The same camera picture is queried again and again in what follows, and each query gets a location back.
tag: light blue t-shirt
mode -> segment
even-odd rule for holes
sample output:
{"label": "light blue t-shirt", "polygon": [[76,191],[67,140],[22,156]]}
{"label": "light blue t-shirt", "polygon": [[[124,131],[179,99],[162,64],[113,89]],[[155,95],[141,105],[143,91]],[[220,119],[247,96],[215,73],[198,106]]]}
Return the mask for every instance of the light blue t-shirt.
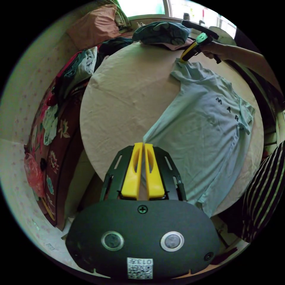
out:
{"label": "light blue t-shirt", "polygon": [[181,82],[180,92],[143,141],[170,154],[187,201],[211,217],[240,174],[255,109],[199,62],[176,59],[171,75]]}

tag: window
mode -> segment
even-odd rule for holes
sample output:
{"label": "window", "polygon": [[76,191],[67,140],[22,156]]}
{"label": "window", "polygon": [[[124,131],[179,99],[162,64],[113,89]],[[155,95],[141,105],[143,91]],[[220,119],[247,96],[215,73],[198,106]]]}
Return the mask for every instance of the window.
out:
{"label": "window", "polygon": [[211,26],[221,28],[232,38],[235,37],[236,26],[233,23],[217,12],[190,0],[118,0],[118,2],[130,20],[142,15],[182,19],[184,13],[189,13],[191,22],[201,23],[206,28]]}
{"label": "window", "polygon": [[118,0],[127,17],[165,14],[164,0]]}
{"label": "window", "polygon": [[207,28],[211,26],[219,27],[232,38],[235,37],[236,26],[217,12],[190,0],[167,1],[171,3],[172,17],[182,19],[184,13],[189,13],[191,22],[197,24],[204,22],[203,25]]}

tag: pink pillow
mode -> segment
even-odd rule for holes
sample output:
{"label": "pink pillow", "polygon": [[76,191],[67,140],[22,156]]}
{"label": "pink pillow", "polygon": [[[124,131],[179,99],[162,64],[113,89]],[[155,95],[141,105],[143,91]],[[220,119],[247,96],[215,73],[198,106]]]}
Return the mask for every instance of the pink pillow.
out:
{"label": "pink pillow", "polygon": [[116,5],[104,5],[76,21],[66,32],[79,50],[120,36],[115,22]]}

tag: pile of clothes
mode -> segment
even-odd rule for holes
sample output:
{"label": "pile of clothes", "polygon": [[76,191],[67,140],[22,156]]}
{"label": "pile of clothes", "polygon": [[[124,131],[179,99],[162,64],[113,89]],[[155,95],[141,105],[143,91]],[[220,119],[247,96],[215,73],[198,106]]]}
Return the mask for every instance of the pile of clothes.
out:
{"label": "pile of clothes", "polygon": [[42,121],[45,129],[44,145],[50,145],[56,136],[58,114],[64,102],[72,96],[75,87],[93,75],[104,59],[118,50],[132,44],[132,39],[117,37],[88,50],[73,55],[55,78],[52,96]]}
{"label": "pile of clothes", "polygon": [[128,39],[125,37],[117,37],[117,38],[105,41],[101,45],[98,45],[97,46],[98,48],[97,61],[95,64],[94,71],[97,70],[97,68],[101,65],[104,59],[111,56],[112,54],[119,51],[120,49],[127,47],[133,42],[134,41],[132,39]]}
{"label": "pile of clothes", "polygon": [[169,50],[184,50],[193,43],[191,29],[175,22],[153,22],[139,27],[133,34],[135,42],[156,45]]}

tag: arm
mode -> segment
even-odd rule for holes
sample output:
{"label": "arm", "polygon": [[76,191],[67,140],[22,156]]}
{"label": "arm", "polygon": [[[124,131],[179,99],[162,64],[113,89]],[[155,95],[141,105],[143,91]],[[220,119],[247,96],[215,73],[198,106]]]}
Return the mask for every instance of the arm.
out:
{"label": "arm", "polygon": [[218,43],[203,46],[201,50],[209,58],[213,58],[213,54],[217,54],[221,60],[229,59],[253,70],[282,93],[275,74],[262,54],[241,47]]}

